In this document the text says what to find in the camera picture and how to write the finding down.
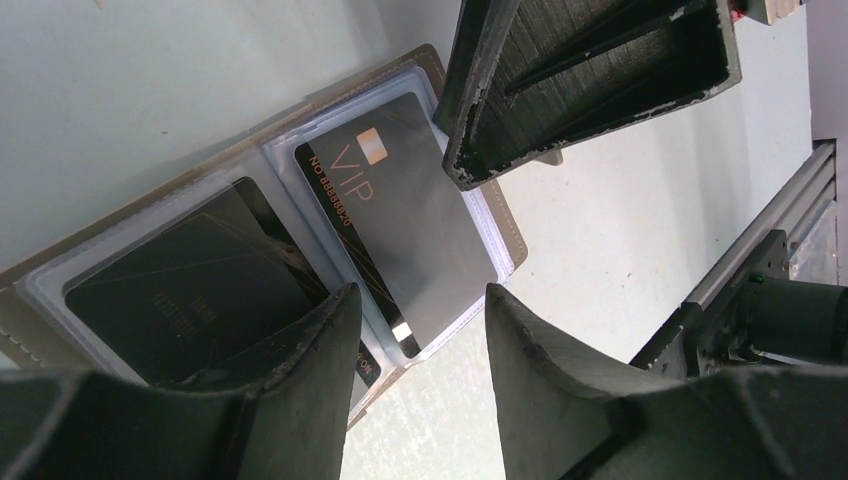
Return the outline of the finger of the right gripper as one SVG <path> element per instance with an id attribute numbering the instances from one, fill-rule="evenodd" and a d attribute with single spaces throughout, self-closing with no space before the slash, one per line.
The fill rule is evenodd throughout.
<path id="1" fill-rule="evenodd" d="M 521 1 L 475 121 L 443 131 L 443 167 L 471 190 L 740 80 L 727 1 Z"/>
<path id="2" fill-rule="evenodd" d="M 462 3 L 444 88 L 434 122 L 446 133 L 463 133 L 475 121 L 520 0 Z"/>

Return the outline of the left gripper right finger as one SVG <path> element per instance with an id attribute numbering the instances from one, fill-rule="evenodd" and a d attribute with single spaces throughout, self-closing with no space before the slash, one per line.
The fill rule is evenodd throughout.
<path id="1" fill-rule="evenodd" d="M 622 363 L 505 287 L 485 327 L 510 479 L 843 479 L 847 371 L 743 367 L 679 381 Z"/>

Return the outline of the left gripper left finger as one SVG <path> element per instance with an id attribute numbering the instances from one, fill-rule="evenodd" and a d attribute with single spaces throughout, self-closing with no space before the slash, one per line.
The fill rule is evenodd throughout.
<path id="1" fill-rule="evenodd" d="M 350 283 L 165 386 L 96 370 L 1 375 L 5 479 L 336 479 L 362 327 Z"/>

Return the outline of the black VIP card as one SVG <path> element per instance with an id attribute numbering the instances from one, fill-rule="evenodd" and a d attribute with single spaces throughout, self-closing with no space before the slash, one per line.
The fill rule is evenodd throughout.
<path id="1" fill-rule="evenodd" d="M 294 157 L 405 357 L 497 280 L 417 95 L 298 145 Z"/>

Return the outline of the beige leather card holder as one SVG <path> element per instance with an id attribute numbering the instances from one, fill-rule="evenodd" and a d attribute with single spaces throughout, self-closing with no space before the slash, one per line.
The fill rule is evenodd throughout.
<path id="1" fill-rule="evenodd" d="M 223 389 L 353 283 L 355 424 L 528 256 L 498 183 L 463 191 L 442 168 L 444 77 L 422 45 L 6 270 L 2 355 Z"/>

